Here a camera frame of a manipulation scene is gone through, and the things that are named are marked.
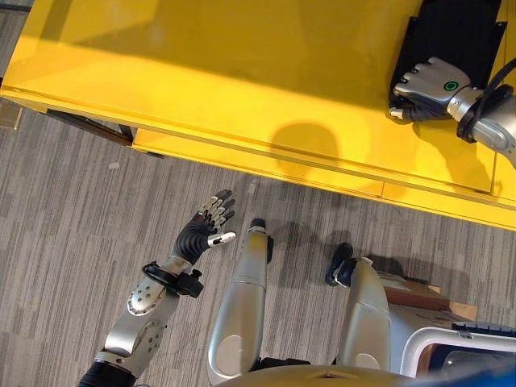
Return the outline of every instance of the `silver robotic hand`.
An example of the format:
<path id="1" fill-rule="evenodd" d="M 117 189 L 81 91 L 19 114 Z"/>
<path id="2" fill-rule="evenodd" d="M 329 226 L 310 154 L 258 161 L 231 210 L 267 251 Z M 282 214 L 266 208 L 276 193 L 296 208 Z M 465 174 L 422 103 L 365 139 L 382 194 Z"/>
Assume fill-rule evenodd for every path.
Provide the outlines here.
<path id="1" fill-rule="evenodd" d="M 516 168 L 516 98 L 502 79 L 516 67 L 516 58 L 504 66 L 485 90 L 471 86 L 469 77 L 457 67 L 432 57 L 406 73 L 393 93 L 406 106 L 393 106 L 390 114 L 409 122 L 451 119 L 459 123 L 457 135 L 478 141 L 507 157 Z"/>
<path id="2" fill-rule="evenodd" d="M 233 216 L 234 200 L 224 189 L 203 205 L 183 227 L 169 259 L 159 266 L 142 268 L 146 277 L 131 292 L 127 307 L 109 332 L 104 348 L 79 381 L 80 387 L 131 387 L 158 350 L 180 295 L 198 297 L 201 273 L 193 270 L 201 254 L 213 246 L 233 240 L 234 232 L 222 233 Z"/>

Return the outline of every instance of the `gray carpet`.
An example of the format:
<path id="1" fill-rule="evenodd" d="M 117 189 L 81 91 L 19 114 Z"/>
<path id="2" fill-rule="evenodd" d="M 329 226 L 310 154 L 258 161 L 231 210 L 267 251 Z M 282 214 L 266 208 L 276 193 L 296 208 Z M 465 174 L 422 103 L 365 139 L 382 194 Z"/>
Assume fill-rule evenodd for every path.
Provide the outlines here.
<path id="1" fill-rule="evenodd" d="M 235 192 L 228 228 L 239 240 L 202 257 L 205 291 L 181 299 L 142 383 L 208 385 L 210 330 L 241 231 L 255 217 L 276 240 L 263 356 L 334 358 L 345 291 L 324 285 L 323 273 L 342 241 L 378 268 L 478 305 L 480 320 L 516 324 L 516 233 L 161 160 L 25 111 L 18 131 L 0 131 L 0 385 L 75 385 L 141 279 L 139 268 L 163 260 L 198 205 L 221 188 Z"/>

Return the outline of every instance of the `robot forearm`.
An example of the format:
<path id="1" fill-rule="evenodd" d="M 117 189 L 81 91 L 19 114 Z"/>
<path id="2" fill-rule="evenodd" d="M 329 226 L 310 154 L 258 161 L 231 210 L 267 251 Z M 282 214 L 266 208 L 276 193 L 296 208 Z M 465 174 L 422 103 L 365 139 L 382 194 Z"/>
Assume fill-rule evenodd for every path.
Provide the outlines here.
<path id="1" fill-rule="evenodd" d="M 511 86 L 497 87 L 515 67 L 516 58 L 480 90 L 470 86 L 469 77 L 460 69 L 432 57 L 417 64 L 394 87 L 394 95 L 406 104 L 391 107 L 390 114 L 406 121 L 454 118 L 461 139 L 484 144 L 516 168 L 516 99 Z"/>
<path id="2" fill-rule="evenodd" d="M 151 262 L 142 268 L 146 277 L 131 292 L 126 309 L 79 387 L 131 387 L 145 371 L 160 347 L 179 296 L 196 298 L 202 291 L 201 272 L 192 266 L 208 248 L 236 237 L 234 232 L 220 232 L 234 214 L 227 211 L 235 203 L 227 200 L 230 196 L 231 191 L 224 189 L 201 206 L 181 230 L 163 266 Z"/>
<path id="3" fill-rule="evenodd" d="M 178 277 L 192 265 L 173 256 L 163 267 Z M 179 296 L 162 284 L 146 277 L 127 300 L 127 308 L 109 332 L 94 364 L 79 386 L 133 386 L 160 347 L 163 330 L 176 310 Z"/>

